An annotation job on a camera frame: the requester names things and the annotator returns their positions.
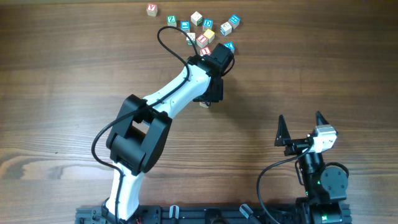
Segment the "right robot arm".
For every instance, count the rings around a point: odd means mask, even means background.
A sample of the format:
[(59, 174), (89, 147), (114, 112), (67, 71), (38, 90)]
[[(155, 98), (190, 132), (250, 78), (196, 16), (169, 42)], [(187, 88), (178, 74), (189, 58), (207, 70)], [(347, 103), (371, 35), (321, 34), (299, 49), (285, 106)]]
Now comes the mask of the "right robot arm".
[(348, 188), (349, 171), (338, 162), (326, 163), (322, 154), (332, 149), (337, 130), (321, 112), (316, 112), (316, 126), (302, 139), (292, 139), (285, 118), (279, 116), (275, 146), (284, 146), (285, 156), (296, 156), (295, 169), (306, 196), (295, 203), (299, 223), (351, 223), (349, 205), (343, 203)]

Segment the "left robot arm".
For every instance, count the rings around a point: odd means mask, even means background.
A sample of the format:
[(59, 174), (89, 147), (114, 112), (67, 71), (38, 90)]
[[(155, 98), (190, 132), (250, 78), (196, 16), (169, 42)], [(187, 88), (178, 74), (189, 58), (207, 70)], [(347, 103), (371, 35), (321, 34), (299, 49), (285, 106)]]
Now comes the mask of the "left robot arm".
[(126, 223), (139, 208), (139, 191), (145, 173), (159, 160), (172, 120), (189, 102), (216, 103), (223, 99), (222, 77), (234, 63), (234, 54), (218, 44), (209, 55), (194, 55), (182, 71), (155, 93), (127, 97), (119, 122), (106, 140), (115, 166), (111, 195), (102, 206), (110, 223)]

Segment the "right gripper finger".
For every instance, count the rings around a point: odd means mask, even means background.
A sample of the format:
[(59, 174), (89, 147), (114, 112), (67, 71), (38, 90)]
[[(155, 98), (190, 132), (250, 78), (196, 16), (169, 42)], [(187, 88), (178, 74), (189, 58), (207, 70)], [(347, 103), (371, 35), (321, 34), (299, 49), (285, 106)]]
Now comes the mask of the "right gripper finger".
[(278, 147), (287, 146), (290, 144), (290, 142), (291, 142), (290, 133), (287, 128), (284, 115), (281, 114), (278, 120), (278, 128), (274, 141), (274, 146)]
[(315, 119), (317, 126), (329, 125), (329, 122), (324, 118), (320, 111), (315, 113)]

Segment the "red A letter block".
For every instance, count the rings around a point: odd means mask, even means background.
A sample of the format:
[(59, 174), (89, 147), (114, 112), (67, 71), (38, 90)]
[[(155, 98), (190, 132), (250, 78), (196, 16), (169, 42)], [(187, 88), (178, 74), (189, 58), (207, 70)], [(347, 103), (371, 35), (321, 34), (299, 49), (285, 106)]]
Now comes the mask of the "red A letter block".
[(204, 108), (209, 108), (210, 104), (206, 103), (206, 102), (200, 102), (200, 106), (204, 107)]

